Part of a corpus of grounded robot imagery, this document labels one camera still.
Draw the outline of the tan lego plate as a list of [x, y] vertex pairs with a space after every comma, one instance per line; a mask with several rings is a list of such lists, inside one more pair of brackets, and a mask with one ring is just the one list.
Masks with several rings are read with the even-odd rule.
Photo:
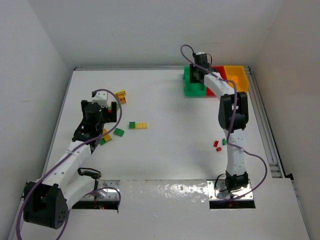
[[148, 123], [147, 122], [136, 122], [135, 129], [147, 129]]

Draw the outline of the orange lego piece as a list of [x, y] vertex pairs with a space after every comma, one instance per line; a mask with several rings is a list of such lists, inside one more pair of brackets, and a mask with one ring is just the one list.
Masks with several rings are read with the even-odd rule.
[[238, 79], [237, 77], [233, 77], [231, 80], [232, 80], [233, 82], [235, 82], [235, 83], [238, 83], [238, 82], [239, 82], [239, 79]]

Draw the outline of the red lego brick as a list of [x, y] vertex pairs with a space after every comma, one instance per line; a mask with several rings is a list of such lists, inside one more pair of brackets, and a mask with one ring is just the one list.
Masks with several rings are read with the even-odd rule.
[[219, 141], [216, 140], [216, 141], [214, 142], [213, 146], [216, 148], [216, 147], [218, 146], [218, 144], [219, 144]]

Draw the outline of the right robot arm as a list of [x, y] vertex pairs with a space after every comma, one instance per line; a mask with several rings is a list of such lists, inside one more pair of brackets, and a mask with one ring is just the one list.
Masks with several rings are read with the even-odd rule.
[[232, 192], [249, 182], [243, 150], [244, 130], [249, 121], [248, 96], [246, 92], [237, 91], [234, 81], [222, 78], [211, 69], [205, 53], [193, 53], [192, 57], [190, 80], [203, 84], [219, 99], [218, 123], [227, 141], [225, 186]]

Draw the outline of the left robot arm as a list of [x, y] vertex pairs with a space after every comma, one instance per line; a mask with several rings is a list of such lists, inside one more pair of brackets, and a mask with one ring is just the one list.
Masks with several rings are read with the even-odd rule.
[[105, 124], [117, 122], [117, 108], [115, 101], [110, 108], [94, 101], [81, 101], [82, 120], [66, 152], [43, 180], [30, 181], [24, 188], [25, 222], [59, 229], [73, 205], [94, 190], [101, 174], [81, 165], [99, 145]]

